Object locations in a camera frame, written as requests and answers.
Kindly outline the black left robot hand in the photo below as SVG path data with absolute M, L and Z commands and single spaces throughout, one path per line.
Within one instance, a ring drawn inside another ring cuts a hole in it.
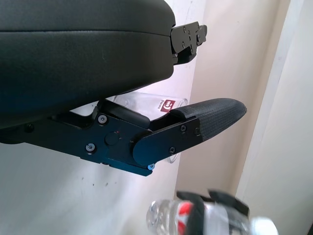
M 168 79 L 207 27 L 176 26 L 163 0 L 3 0 L 0 141 L 28 143 L 142 176 L 246 114 L 231 98 L 147 117 L 113 103 Z

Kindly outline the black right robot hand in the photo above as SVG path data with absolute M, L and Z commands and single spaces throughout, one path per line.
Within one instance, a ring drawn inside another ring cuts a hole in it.
M 185 235 L 248 235 L 249 207 L 226 192 L 209 189 L 208 196 L 177 191 L 177 197 L 192 204 Z

